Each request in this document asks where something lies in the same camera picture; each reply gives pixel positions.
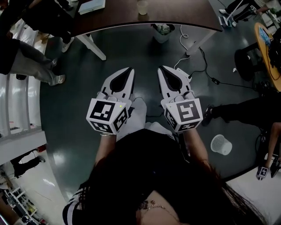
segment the white shoe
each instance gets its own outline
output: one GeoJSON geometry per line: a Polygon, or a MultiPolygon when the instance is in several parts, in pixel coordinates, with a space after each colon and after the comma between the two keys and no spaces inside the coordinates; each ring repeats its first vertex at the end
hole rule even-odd
{"type": "Polygon", "coordinates": [[[58,82],[57,82],[57,84],[59,84],[59,83],[64,83],[65,82],[65,75],[60,75],[60,76],[58,76],[58,82]]]}
{"type": "Polygon", "coordinates": [[[219,11],[220,11],[221,14],[227,14],[228,15],[228,13],[225,11],[225,9],[220,9],[219,11]]]}
{"type": "Polygon", "coordinates": [[[68,49],[69,49],[69,46],[71,45],[71,43],[74,41],[74,37],[72,37],[71,39],[70,39],[70,42],[68,43],[68,44],[63,44],[63,46],[62,46],[62,52],[63,53],[65,53],[68,49]]]}

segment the hand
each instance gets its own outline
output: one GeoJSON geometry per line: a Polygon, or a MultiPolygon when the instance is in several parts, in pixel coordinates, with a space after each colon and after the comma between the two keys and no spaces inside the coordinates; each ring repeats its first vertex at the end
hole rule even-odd
{"type": "Polygon", "coordinates": [[[9,39],[12,39],[12,38],[13,38],[13,33],[12,33],[12,32],[10,32],[10,31],[8,31],[8,33],[7,33],[7,37],[8,37],[9,39]]]}

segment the power adapter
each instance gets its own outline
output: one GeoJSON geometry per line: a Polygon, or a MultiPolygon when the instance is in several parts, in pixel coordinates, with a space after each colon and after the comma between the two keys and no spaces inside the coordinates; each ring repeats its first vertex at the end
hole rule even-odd
{"type": "Polygon", "coordinates": [[[213,77],[212,77],[212,82],[214,82],[216,85],[220,84],[220,81],[218,81],[216,78],[213,78],[213,77]]]}

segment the trash can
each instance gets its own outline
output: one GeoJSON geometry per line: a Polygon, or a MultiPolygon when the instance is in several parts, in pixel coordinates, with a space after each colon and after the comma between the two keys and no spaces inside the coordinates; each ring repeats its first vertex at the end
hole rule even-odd
{"type": "Polygon", "coordinates": [[[152,24],[152,28],[153,28],[153,37],[159,42],[159,43],[164,43],[166,42],[167,40],[169,40],[171,34],[173,33],[173,31],[175,30],[175,26],[173,24],[167,24],[170,29],[171,29],[171,32],[166,34],[166,35],[162,35],[158,32],[157,30],[157,25],[156,24],[152,24]]]}

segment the striped sleeve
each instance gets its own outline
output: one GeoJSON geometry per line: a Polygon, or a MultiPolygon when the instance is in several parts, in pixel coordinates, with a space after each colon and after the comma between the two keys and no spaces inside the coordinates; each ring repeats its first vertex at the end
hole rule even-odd
{"type": "Polygon", "coordinates": [[[79,202],[79,198],[82,192],[83,188],[79,189],[63,209],[62,217],[65,225],[77,225],[81,224],[81,221],[83,221],[84,212],[79,202]]]}

